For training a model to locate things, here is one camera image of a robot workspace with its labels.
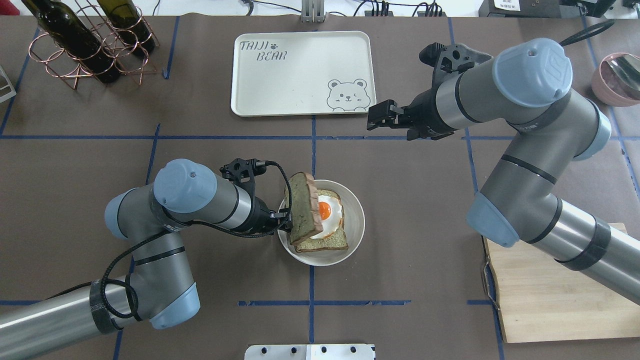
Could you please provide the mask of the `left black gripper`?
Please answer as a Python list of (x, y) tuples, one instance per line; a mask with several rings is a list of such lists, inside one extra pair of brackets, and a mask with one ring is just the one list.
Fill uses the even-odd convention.
[(270, 210), (260, 198), (254, 198), (253, 235), (270, 235), (277, 230), (290, 233), (293, 227), (291, 209), (289, 206), (279, 210)]

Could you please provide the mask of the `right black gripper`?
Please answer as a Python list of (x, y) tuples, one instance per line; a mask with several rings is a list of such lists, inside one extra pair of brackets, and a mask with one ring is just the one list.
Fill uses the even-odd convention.
[(418, 94), (411, 104), (402, 107), (392, 99), (372, 105), (366, 130), (377, 128), (407, 129), (407, 141), (419, 138), (437, 141), (453, 134), (453, 128), (445, 124), (438, 112), (434, 89)]

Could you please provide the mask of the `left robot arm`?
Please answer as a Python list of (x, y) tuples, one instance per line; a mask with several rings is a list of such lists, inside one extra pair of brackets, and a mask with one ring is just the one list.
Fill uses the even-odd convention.
[(165, 330), (194, 317), (201, 303), (180, 232), (201, 225), (255, 239), (285, 228), (290, 207), (271, 210), (255, 194), (255, 177), (269, 166), (277, 163), (237, 158), (215, 174), (178, 158), (153, 183), (113, 198), (105, 224), (130, 248), (97, 280), (3, 314), (1, 358), (36, 358), (134, 322)]

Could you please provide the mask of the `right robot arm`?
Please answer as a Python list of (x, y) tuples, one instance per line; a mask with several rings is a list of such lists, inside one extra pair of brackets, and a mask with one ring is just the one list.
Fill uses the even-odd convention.
[(639, 241), (552, 192), (570, 162), (592, 157), (611, 137), (608, 117), (572, 89), (562, 44), (536, 38), (492, 56), (435, 42), (419, 59), (433, 68), (430, 89), (409, 105), (372, 105), (367, 129), (407, 129), (408, 141), (436, 141), (505, 120), (516, 134), (475, 194), (467, 224), (504, 248), (530, 244), (638, 303)]

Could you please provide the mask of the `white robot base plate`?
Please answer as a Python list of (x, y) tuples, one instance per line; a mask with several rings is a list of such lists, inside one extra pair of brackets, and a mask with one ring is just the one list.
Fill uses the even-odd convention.
[(375, 360), (374, 344), (254, 344), (245, 360)]

